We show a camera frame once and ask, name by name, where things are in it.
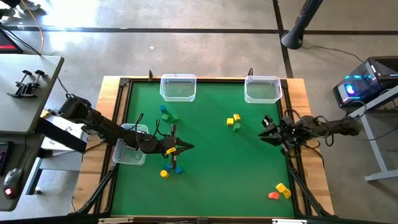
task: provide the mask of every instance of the concrete floor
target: concrete floor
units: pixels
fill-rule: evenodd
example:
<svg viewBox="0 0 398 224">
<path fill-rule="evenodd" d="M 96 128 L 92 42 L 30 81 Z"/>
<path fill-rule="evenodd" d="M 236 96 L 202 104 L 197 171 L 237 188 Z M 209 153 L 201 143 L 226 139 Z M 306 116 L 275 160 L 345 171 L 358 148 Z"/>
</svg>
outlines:
<svg viewBox="0 0 398 224">
<path fill-rule="evenodd" d="M 42 0 L 36 12 L 44 27 L 97 28 L 212 28 L 277 29 L 272 0 Z M 294 25 L 304 0 L 279 0 L 285 29 Z M 396 0 L 324 1 L 311 30 L 398 30 Z M 17 13 L 4 18 L 5 26 L 35 26 Z M 38 49 L 38 32 L 15 31 Z M 105 75 L 155 75 L 194 73 L 198 76 L 243 77 L 249 68 L 256 75 L 286 72 L 277 34 L 178 34 L 120 32 L 45 32 L 45 55 L 65 57 L 60 74 L 70 92 L 90 100 L 98 98 Z M 397 55 L 394 35 L 306 35 L 304 46 L 321 45 L 368 56 Z M 331 89 L 359 62 L 350 55 L 324 49 L 289 50 L 293 76 L 304 78 L 314 115 L 328 119 L 344 115 Z M 64 101 L 55 85 L 46 108 L 56 109 Z M 398 178 L 373 184 L 364 175 L 379 172 L 373 152 L 362 136 L 336 136 L 335 145 L 322 143 L 326 176 L 335 213 L 344 218 L 396 223 L 398 220 Z M 397 153 L 390 152 L 392 167 L 398 168 Z M 13 212 L 0 212 L 0 219 L 64 215 L 78 174 L 45 171 L 39 186 L 43 195 L 23 196 Z"/>
</svg>

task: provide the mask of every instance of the clear plastic bin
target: clear plastic bin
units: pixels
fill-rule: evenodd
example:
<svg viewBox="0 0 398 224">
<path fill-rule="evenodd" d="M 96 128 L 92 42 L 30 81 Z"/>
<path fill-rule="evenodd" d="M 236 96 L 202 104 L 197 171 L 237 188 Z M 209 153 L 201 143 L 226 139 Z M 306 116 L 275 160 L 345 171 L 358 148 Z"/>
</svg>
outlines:
<svg viewBox="0 0 398 224">
<path fill-rule="evenodd" d="M 244 80 L 244 100 L 248 103 L 275 103 L 281 97 L 279 77 L 250 75 Z"/>
<path fill-rule="evenodd" d="M 122 124 L 121 127 L 129 129 L 133 127 L 134 124 Z M 148 133 L 148 127 L 142 124 L 137 125 L 138 132 Z M 145 162 L 146 154 L 144 154 L 140 149 L 135 150 L 134 148 L 128 147 L 122 143 L 121 139 L 116 142 L 116 147 L 113 153 L 113 161 L 121 164 L 129 165 L 143 165 Z"/>
<path fill-rule="evenodd" d="M 197 77 L 193 74 L 164 74 L 160 94 L 165 101 L 192 102 L 197 93 Z"/>
</svg>

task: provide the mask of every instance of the blue block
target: blue block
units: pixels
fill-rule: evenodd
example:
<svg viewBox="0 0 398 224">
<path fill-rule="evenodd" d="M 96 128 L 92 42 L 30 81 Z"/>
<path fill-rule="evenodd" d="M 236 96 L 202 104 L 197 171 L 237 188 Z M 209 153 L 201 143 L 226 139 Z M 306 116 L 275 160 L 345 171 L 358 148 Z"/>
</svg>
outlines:
<svg viewBox="0 0 398 224">
<path fill-rule="evenodd" d="M 162 114 L 168 114 L 169 113 L 169 112 L 167 112 L 165 105 L 161 105 L 160 106 L 160 110 L 161 110 Z"/>
<path fill-rule="evenodd" d="M 176 174 L 181 174 L 181 173 L 182 173 L 182 167 L 181 167 L 181 166 L 177 166 L 177 167 L 175 168 L 174 172 L 175 172 Z"/>
<path fill-rule="evenodd" d="M 170 172 L 170 170 L 172 170 L 172 166 L 171 166 L 170 164 L 166 164 L 166 165 L 164 165 L 164 169 L 165 169 L 167 172 Z"/>
</svg>

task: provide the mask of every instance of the green mat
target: green mat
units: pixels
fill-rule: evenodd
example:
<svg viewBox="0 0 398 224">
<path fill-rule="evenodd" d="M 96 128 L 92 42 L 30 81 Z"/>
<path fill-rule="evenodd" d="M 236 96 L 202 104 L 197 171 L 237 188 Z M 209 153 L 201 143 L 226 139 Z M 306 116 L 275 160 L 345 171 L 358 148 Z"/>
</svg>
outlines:
<svg viewBox="0 0 398 224">
<path fill-rule="evenodd" d="M 160 176 L 170 158 L 147 155 L 142 166 L 119 167 L 112 215 L 293 217 L 290 199 L 268 199 L 278 183 L 289 187 L 285 158 L 278 147 L 260 141 L 261 119 L 278 120 L 277 106 L 249 104 L 243 84 L 198 83 L 193 102 L 168 103 L 159 95 L 159 83 L 134 83 L 128 123 L 144 113 L 141 124 L 155 131 L 155 121 L 165 105 L 180 116 L 177 136 L 195 148 L 178 157 L 182 174 Z M 241 116 L 241 129 L 226 125 L 233 114 Z M 170 132 L 161 121 L 160 131 Z"/>
</svg>

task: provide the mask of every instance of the green cube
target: green cube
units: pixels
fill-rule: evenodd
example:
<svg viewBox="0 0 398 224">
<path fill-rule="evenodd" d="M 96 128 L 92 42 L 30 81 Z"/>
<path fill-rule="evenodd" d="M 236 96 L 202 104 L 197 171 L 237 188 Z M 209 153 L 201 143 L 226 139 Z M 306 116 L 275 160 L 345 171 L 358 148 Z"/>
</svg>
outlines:
<svg viewBox="0 0 398 224">
<path fill-rule="evenodd" d="M 162 120 L 164 120 L 165 122 L 168 122 L 169 119 L 170 119 L 170 115 L 168 115 L 168 114 L 163 114 L 162 115 Z"/>
<path fill-rule="evenodd" d="M 173 115 L 172 115 L 172 121 L 173 121 L 173 122 L 177 122 L 177 121 L 179 121 L 179 119 L 180 119 L 180 118 L 178 117 L 178 115 L 176 115 L 176 114 L 173 114 Z"/>
<path fill-rule="evenodd" d="M 234 128 L 233 128 L 233 131 L 234 131 L 234 132 L 238 132 L 239 129 L 241 129 L 241 124 L 235 123 L 235 124 L 234 124 Z"/>
</svg>

